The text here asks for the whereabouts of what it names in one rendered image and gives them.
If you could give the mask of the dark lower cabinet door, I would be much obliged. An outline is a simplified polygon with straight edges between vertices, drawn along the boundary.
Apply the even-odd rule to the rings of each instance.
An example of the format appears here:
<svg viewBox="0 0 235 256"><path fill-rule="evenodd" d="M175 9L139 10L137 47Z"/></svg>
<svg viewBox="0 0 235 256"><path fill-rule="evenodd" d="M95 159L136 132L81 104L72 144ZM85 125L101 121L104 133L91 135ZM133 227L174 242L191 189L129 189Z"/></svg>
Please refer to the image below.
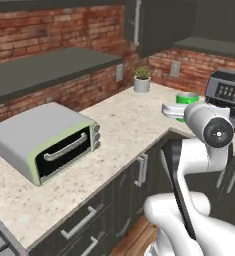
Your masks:
<svg viewBox="0 0 235 256"><path fill-rule="evenodd" d="M229 194L226 192L234 170L235 157L232 158L226 169L220 186L220 194L215 205L212 207L211 216L229 222L235 226L235 183L232 191Z"/></svg>
<svg viewBox="0 0 235 256"><path fill-rule="evenodd" d="M144 153L148 155L148 165L146 181L141 187L134 184L139 174L137 159L128 164L114 179L114 239L117 242L124 237L129 228L143 214L145 199L157 192L157 168L159 164L156 148L152 146ZM131 219L131 222L127 231L123 236L116 238L115 233L122 229L128 218Z"/></svg>

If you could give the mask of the grey and green toaster oven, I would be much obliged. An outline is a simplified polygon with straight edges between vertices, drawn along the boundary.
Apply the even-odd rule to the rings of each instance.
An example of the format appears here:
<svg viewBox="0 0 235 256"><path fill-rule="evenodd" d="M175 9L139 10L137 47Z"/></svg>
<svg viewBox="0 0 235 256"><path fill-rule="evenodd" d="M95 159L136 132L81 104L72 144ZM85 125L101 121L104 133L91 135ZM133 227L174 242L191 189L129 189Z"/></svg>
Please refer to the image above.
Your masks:
<svg viewBox="0 0 235 256"><path fill-rule="evenodd" d="M56 102L34 107L0 123L0 156L31 183L42 185L89 152L94 145L93 119ZM80 138L88 139L59 159L48 162L43 156L52 154Z"/></svg>

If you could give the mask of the grey and black coffee machine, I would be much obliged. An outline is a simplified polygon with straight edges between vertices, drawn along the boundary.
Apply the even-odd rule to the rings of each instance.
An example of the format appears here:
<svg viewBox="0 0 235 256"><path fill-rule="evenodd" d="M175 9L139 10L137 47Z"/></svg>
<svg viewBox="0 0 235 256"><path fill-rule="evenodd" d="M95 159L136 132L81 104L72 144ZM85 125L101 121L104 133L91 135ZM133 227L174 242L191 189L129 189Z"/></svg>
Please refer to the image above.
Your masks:
<svg viewBox="0 0 235 256"><path fill-rule="evenodd" d="M208 80L205 102L230 109L230 121L235 132L235 71L218 69Z"/></svg>

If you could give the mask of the dark drawer front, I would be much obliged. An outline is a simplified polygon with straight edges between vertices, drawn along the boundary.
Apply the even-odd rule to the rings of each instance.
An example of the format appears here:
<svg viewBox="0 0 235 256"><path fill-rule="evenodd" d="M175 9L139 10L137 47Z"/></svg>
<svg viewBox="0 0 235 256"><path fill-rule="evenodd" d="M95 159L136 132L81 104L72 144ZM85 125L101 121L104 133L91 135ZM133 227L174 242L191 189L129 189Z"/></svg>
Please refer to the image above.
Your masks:
<svg viewBox="0 0 235 256"><path fill-rule="evenodd" d="M29 256L57 256L74 238L76 238L96 217L112 202L112 184L108 184L99 192L90 196L87 200L79 204L75 209L63 217L49 231L47 231L38 242L29 249ZM97 210L94 218L86 224L77 234L69 240L61 235L61 230L69 232L77 223L83 219L91 206Z"/></svg>

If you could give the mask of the dark upper corner cabinet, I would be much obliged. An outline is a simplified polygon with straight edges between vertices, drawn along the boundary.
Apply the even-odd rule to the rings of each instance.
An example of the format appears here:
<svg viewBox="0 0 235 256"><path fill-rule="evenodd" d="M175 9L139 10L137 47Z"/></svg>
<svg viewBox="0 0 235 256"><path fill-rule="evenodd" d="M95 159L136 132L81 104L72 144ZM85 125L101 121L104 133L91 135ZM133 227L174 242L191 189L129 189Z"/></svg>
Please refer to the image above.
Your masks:
<svg viewBox="0 0 235 256"><path fill-rule="evenodd" d="M196 17L194 0L141 0L138 54L145 58L191 36ZM126 0L124 37L133 42L136 0Z"/></svg>

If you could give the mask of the green plant in white pot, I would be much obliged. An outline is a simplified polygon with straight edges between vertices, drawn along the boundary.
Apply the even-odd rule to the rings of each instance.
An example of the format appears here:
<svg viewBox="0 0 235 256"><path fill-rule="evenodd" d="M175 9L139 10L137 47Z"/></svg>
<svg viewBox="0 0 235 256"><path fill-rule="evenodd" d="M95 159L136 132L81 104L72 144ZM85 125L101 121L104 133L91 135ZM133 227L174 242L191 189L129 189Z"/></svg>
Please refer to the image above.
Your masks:
<svg viewBox="0 0 235 256"><path fill-rule="evenodd" d="M151 74L146 66L139 66L134 74L134 91L137 93L147 93L150 90Z"/></svg>

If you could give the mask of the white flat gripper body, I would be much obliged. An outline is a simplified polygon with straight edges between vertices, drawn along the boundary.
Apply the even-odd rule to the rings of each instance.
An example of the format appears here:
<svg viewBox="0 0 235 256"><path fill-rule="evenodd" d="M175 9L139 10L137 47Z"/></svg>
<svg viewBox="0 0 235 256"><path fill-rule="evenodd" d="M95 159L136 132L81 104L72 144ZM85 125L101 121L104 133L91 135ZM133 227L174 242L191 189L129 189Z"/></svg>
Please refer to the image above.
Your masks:
<svg viewBox="0 0 235 256"><path fill-rule="evenodd" d="M184 111L187 104L175 103L168 105L163 103L161 107L161 112L168 118L182 119L184 117Z"/></svg>

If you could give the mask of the dark long upper cabinet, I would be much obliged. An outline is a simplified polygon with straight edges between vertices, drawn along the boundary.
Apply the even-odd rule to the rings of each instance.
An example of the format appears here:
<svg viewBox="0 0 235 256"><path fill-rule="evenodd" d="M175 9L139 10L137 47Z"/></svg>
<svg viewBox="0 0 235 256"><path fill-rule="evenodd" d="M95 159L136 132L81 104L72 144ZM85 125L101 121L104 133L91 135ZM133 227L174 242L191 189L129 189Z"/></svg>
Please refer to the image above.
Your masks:
<svg viewBox="0 0 235 256"><path fill-rule="evenodd" d="M0 63L0 104L122 61L117 55L71 47Z"/></svg>

